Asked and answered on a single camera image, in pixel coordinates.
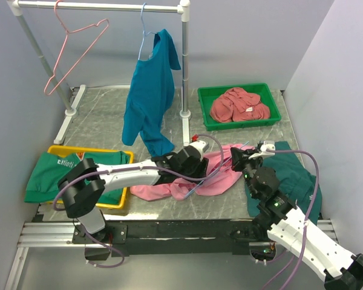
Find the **pink t shirt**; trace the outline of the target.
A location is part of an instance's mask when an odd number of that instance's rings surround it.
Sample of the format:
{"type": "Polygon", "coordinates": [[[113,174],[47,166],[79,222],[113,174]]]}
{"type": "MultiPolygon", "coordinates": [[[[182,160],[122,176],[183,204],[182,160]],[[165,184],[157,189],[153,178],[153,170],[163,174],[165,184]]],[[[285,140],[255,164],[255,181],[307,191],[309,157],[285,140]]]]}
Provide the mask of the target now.
{"type": "Polygon", "coordinates": [[[247,144],[227,144],[224,145],[224,164],[219,172],[201,183],[194,183],[183,178],[176,179],[171,184],[160,185],[137,185],[130,188],[132,195],[146,201],[155,201],[164,198],[174,198],[177,201],[186,199],[192,193],[199,196],[217,196],[223,194],[231,188],[241,176],[240,172],[231,169],[231,148],[251,149],[247,144]]]}

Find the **blue wire hanger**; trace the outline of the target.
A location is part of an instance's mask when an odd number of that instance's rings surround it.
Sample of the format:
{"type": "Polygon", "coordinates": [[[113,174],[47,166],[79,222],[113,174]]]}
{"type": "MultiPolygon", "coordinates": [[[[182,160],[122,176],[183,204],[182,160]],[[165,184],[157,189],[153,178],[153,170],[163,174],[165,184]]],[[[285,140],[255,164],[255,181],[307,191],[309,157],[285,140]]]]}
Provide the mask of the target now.
{"type": "Polygon", "coordinates": [[[252,149],[252,146],[245,144],[227,144],[222,146],[223,158],[221,152],[207,153],[205,157],[209,160],[207,168],[207,179],[199,181],[198,184],[193,182],[184,183],[181,185],[181,198],[186,199],[192,193],[200,196],[217,196],[223,194],[230,189],[241,177],[241,172],[234,172],[231,169],[231,147],[240,149],[252,149]]]}

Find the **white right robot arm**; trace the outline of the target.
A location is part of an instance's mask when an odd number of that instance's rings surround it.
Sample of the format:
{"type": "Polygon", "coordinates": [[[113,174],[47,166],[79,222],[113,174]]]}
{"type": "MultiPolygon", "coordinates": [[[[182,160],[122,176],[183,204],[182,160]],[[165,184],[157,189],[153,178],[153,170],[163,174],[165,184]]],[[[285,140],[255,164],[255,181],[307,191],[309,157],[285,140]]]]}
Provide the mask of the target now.
{"type": "Polygon", "coordinates": [[[232,169],[241,172],[252,198],[259,200],[253,235],[282,245],[324,282],[325,289],[362,289],[363,254],[353,254],[328,237],[280,189],[280,181],[263,160],[274,156],[275,145],[231,148],[232,169]]]}

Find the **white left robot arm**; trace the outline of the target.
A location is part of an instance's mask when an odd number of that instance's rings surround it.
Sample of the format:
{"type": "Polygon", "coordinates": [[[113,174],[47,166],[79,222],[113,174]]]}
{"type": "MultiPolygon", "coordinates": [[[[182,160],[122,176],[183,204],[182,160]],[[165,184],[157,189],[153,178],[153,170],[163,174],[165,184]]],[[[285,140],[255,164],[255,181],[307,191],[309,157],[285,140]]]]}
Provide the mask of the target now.
{"type": "Polygon", "coordinates": [[[178,178],[200,182],[206,179],[207,148],[206,142],[194,141],[179,152],[120,165],[97,164],[92,158],[85,158],[58,181],[59,193],[53,207],[58,210],[56,203],[61,200],[67,217],[79,220],[93,242],[103,242],[108,227],[96,207],[102,195],[137,185],[170,184],[178,178]]]}

